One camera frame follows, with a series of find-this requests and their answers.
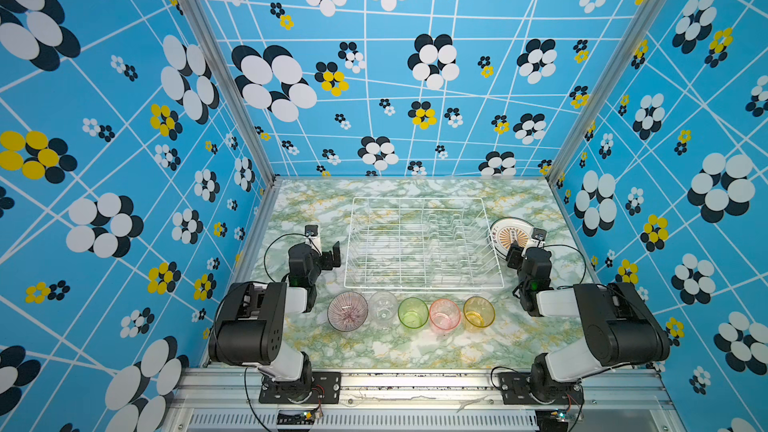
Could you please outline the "white plate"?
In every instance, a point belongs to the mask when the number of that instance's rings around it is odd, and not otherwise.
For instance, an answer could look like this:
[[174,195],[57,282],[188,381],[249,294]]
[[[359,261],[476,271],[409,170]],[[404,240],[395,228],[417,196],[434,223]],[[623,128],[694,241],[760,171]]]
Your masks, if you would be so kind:
[[523,250],[530,248],[527,246],[527,242],[534,227],[532,223],[521,218],[500,218],[490,226],[490,242],[497,255],[500,258],[505,258],[514,243],[517,243]]

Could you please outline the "striped ceramic bowl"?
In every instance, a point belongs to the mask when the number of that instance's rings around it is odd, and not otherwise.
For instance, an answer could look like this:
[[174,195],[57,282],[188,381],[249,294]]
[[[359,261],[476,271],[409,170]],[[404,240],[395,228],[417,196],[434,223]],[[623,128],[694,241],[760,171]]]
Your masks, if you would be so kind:
[[368,302],[357,292],[343,292],[333,298],[328,306],[327,318],[331,327],[339,332],[351,332],[360,328],[368,317]]

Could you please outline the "yellow glass tumbler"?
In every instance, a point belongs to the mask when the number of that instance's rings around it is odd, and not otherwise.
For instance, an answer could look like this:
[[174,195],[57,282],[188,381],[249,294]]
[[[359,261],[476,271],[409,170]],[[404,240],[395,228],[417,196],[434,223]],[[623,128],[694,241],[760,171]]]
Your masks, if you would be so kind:
[[493,304],[481,296],[468,298],[462,308],[465,322],[474,328],[485,329],[490,327],[496,319]]

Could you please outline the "clear glass tumbler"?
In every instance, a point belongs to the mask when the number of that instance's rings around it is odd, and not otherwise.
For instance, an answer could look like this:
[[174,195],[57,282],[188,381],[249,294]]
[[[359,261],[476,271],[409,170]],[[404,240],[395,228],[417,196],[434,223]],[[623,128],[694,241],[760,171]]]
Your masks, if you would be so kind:
[[388,291],[374,293],[368,300],[369,316],[374,325],[378,327],[391,327],[397,317],[399,301],[397,297]]

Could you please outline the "pink glass tumbler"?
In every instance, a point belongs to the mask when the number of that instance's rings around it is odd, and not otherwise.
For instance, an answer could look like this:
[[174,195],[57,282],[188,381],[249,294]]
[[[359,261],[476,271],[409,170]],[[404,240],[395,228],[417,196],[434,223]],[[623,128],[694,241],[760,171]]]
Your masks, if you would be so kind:
[[450,299],[441,298],[429,307],[429,322],[437,334],[453,332],[461,323],[462,312],[459,306]]

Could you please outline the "green glass tumbler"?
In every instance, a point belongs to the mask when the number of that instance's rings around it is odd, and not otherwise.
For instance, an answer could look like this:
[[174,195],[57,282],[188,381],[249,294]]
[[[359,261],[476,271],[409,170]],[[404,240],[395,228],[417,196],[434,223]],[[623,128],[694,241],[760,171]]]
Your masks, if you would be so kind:
[[429,319],[427,304],[418,297],[408,297],[400,302],[397,310],[400,323],[408,329],[420,329]]

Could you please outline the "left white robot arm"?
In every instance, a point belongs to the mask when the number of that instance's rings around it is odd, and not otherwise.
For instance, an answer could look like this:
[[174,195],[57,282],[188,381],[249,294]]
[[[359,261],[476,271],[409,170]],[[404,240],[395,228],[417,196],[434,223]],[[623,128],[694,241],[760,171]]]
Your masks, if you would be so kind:
[[321,251],[314,239],[288,250],[283,281],[233,284],[215,314],[208,357],[215,363],[254,367],[278,386],[309,389],[312,366],[308,355],[283,343],[285,317],[312,311],[322,272],[341,265],[341,246]]

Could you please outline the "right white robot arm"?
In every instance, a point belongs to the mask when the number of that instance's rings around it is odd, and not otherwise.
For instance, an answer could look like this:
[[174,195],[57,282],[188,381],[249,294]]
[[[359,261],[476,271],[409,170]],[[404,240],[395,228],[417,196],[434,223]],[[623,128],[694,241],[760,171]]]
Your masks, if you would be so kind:
[[538,355],[531,384],[543,389],[574,384],[609,369],[664,361],[670,355],[667,333],[629,283],[579,283],[551,286],[552,253],[545,247],[513,243],[507,266],[517,273],[514,295],[532,317],[576,318],[583,337],[559,350]]

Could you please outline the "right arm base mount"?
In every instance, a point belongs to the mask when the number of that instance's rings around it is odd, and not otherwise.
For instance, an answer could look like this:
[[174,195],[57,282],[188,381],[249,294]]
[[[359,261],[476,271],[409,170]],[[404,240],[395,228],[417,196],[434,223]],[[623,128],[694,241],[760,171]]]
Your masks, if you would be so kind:
[[584,402],[584,389],[575,382],[559,383],[547,375],[533,377],[530,373],[501,372],[495,375],[505,405],[566,407]]

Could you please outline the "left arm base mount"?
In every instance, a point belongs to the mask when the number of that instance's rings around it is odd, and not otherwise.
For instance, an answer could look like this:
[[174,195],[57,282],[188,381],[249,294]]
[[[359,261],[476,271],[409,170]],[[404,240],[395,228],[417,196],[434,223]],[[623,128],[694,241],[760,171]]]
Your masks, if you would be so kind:
[[264,376],[258,397],[260,404],[309,405],[338,404],[342,374],[335,371],[315,371],[296,381],[276,382]]

